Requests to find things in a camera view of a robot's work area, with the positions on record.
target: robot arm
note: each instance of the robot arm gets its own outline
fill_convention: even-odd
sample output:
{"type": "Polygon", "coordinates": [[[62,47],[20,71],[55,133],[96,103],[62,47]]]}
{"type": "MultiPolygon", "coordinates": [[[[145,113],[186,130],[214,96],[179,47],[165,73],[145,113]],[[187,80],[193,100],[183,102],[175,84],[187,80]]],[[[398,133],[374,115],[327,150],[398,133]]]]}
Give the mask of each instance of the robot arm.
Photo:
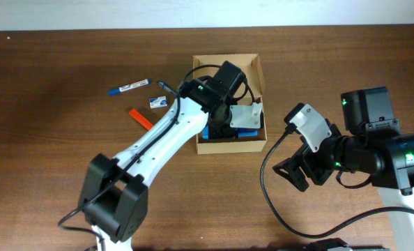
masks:
{"type": "MultiPolygon", "coordinates": [[[[252,91],[240,68],[228,61],[214,67],[219,68],[214,77],[183,81],[177,102],[139,141],[112,159],[99,154],[92,160],[80,195],[79,208],[83,208],[85,220],[93,231],[104,238],[103,242],[98,242],[100,251],[131,250],[131,236],[147,213],[148,188],[165,163],[188,139],[201,132],[206,125],[223,137],[235,133],[236,129],[231,128],[231,106],[240,106],[233,96],[242,83],[246,86],[245,93],[249,91],[252,94],[252,91]],[[116,181],[121,181],[124,188],[119,188],[116,181]]],[[[247,118],[252,118],[253,114],[248,114],[247,118]]],[[[253,128],[260,126],[259,123],[252,125],[253,128]]]]}
{"type": "MultiPolygon", "coordinates": [[[[128,147],[126,150],[117,153],[114,159],[117,159],[117,166],[124,169],[125,166],[131,161],[131,159],[138,154],[145,146],[149,145],[159,134],[167,128],[171,120],[174,118],[174,114],[177,110],[177,102],[175,102],[165,116],[149,130],[139,141],[128,147]]],[[[143,154],[138,161],[136,161],[131,168],[128,170],[128,176],[143,178],[142,184],[147,188],[150,187],[153,179],[156,177],[158,172],[167,163],[167,161],[179,150],[179,148],[186,143],[191,137],[201,132],[207,124],[208,114],[201,111],[201,105],[191,100],[190,98],[181,98],[181,109],[179,112],[178,123],[173,125],[171,129],[161,137],[149,150],[143,154]]],[[[139,197],[145,197],[145,191],[141,194],[137,193],[139,197]]],[[[129,211],[125,214],[130,214],[133,219],[131,224],[126,223],[126,227],[122,227],[125,224],[119,224],[116,227],[117,231],[123,229],[129,229],[125,231],[126,236],[130,236],[140,225],[141,221],[146,214],[146,200],[137,200],[135,208],[141,210],[134,210],[133,208],[127,208],[129,211]]],[[[121,218],[122,215],[115,214],[114,218],[121,218]]],[[[103,231],[98,225],[92,226],[93,231],[98,232],[104,236],[104,244],[106,251],[131,251],[131,237],[127,238],[126,241],[113,240],[110,235],[103,231]]],[[[98,250],[102,250],[101,242],[98,240],[98,250]]]]}
{"type": "MultiPolygon", "coordinates": [[[[285,118],[302,135],[302,147],[273,169],[299,191],[323,185],[335,171],[370,174],[386,206],[414,210],[414,134],[401,135],[386,88],[342,94],[343,136],[309,105],[299,104],[285,118]]],[[[399,251],[414,251],[414,214],[389,212],[399,251]]]]}

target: white bracket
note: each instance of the white bracket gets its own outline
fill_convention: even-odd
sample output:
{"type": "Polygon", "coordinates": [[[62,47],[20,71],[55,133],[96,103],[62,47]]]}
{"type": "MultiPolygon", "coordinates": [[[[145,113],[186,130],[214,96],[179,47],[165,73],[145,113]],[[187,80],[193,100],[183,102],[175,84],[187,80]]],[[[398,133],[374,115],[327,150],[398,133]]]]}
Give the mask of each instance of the white bracket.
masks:
{"type": "Polygon", "coordinates": [[[261,110],[263,110],[262,103],[257,104],[253,102],[252,105],[231,105],[232,120],[230,121],[230,127],[261,128],[261,110]]]}
{"type": "Polygon", "coordinates": [[[313,153],[320,149],[321,142],[331,136],[326,120],[310,105],[306,104],[290,121],[305,137],[313,153]]]}

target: open box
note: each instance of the open box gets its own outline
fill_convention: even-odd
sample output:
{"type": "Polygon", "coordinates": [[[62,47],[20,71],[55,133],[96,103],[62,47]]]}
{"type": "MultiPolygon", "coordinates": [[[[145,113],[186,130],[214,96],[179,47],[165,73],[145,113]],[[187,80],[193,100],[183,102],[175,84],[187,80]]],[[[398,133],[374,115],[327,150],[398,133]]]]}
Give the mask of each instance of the open box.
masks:
{"type": "MultiPolygon", "coordinates": [[[[224,61],[229,61],[241,68],[246,74],[247,83],[251,88],[255,101],[263,103],[263,92],[266,87],[261,69],[258,54],[228,54],[228,55],[203,55],[193,56],[193,68],[206,64],[222,65],[224,61]]],[[[217,68],[201,68],[193,73],[193,77],[205,75],[213,76],[217,68]]],[[[242,96],[245,85],[241,84],[235,93],[235,98],[242,96]]],[[[247,92],[246,96],[238,101],[239,105],[251,105],[252,98],[247,92]]],[[[243,153],[263,150],[267,141],[266,118],[263,120],[263,128],[258,130],[257,136],[243,137],[238,139],[203,139],[202,132],[196,136],[198,154],[207,153],[243,153]]]]}

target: white wall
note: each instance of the white wall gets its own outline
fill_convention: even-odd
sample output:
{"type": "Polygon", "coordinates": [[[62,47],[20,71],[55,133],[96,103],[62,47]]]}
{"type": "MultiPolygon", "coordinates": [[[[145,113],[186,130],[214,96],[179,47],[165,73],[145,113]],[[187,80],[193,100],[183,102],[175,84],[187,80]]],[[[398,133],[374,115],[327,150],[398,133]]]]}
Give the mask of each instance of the white wall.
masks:
{"type": "Polygon", "coordinates": [[[0,0],[0,30],[414,23],[414,0],[0,0]]]}

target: eraser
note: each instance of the eraser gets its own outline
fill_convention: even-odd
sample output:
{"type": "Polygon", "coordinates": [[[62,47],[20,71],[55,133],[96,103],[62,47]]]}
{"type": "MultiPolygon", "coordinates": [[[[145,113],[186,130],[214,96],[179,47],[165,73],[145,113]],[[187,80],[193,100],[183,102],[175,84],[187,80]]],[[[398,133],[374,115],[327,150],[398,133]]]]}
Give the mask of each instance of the eraser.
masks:
{"type": "Polygon", "coordinates": [[[139,122],[143,127],[145,127],[145,129],[151,130],[151,128],[153,128],[153,124],[148,121],[148,119],[145,119],[145,117],[136,109],[132,109],[129,114],[135,121],[139,122]]]}
{"type": "Polygon", "coordinates": [[[157,97],[157,98],[150,98],[150,107],[151,108],[159,108],[159,107],[166,107],[167,106],[167,97],[157,97]]]}

